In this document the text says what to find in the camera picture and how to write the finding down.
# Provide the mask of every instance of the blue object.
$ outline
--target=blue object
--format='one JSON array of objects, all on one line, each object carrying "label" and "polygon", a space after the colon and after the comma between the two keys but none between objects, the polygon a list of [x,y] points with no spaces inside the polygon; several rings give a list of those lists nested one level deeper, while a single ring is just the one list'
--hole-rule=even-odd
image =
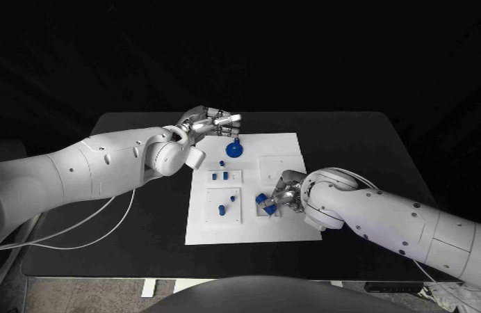
[{"label": "blue object", "polygon": [[[267,196],[263,193],[260,193],[259,196],[254,198],[254,202],[260,204],[266,199],[267,199]],[[277,209],[277,206],[273,204],[262,209],[267,215],[272,215]]]},{"label": "blue object", "polygon": [[231,158],[239,158],[241,156],[243,148],[240,145],[239,138],[233,140],[233,143],[227,144],[226,153]]}]

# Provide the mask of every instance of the black table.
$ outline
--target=black table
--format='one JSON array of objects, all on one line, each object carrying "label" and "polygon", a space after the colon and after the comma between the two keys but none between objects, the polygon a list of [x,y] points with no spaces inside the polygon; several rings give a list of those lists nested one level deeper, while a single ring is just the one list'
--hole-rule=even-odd
[{"label": "black table", "polygon": [[[381,113],[240,113],[241,133],[295,132],[306,171],[339,167],[380,187],[436,206],[403,143]],[[107,113],[92,135],[174,125],[181,113]],[[123,223],[96,244],[77,250],[31,246],[21,270],[35,277],[224,278],[283,275],[309,280],[429,281],[413,262],[360,238],[344,226],[325,230],[322,241],[184,246],[192,170],[152,180],[136,189]],[[69,233],[47,240],[77,246],[112,228],[129,202],[118,196],[100,214]],[[67,204],[41,216],[37,237],[64,229],[103,204]],[[434,279],[455,278],[426,267]]]}]

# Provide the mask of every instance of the robotic hand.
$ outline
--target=robotic hand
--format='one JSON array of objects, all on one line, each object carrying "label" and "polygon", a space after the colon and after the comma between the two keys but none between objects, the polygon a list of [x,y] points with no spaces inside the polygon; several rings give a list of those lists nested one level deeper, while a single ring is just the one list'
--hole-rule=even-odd
[{"label": "robotic hand", "polygon": [[197,170],[204,135],[237,137],[240,115],[197,106],[175,126],[97,134],[60,151],[0,162],[0,242],[41,212],[82,200],[110,198],[185,164]]},{"label": "robotic hand", "polygon": [[319,231],[347,223],[365,240],[481,288],[481,224],[378,190],[357,174],[286,170],[262,201],[263,208],[272,205],[303,212]]}]

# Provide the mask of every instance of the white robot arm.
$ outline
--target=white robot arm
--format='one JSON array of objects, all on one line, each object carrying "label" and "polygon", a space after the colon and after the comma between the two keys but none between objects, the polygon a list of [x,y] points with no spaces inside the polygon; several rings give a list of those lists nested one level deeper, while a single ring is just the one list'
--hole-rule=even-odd
[{"label": "white robot arm", "polygon": [[82,200],[110,198],[182,164],[198,169],[204,135],[236,137],[240,115],[197,106],[177,125],[87,137],[60,151],[0,162],[0,242],[41,212]]},{"label": "white robot arm", "polygon": [[481,224],[375,188],[358,188],[354,175],[339,168],[308,175],[286,170],[263,206],[286,204],[319,231],[347,223],[365,240],[481,288]]}]

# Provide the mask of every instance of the black curtain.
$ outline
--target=black curtain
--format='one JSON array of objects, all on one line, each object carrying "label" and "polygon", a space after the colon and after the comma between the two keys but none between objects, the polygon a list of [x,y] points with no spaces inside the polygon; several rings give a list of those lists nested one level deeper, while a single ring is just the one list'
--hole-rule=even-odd
[{"label": "black curtain", "polygon": [[479,2],[1,0],[2,136],[35,155],[106,112],[380,111],[440,208],[481,221]]}]

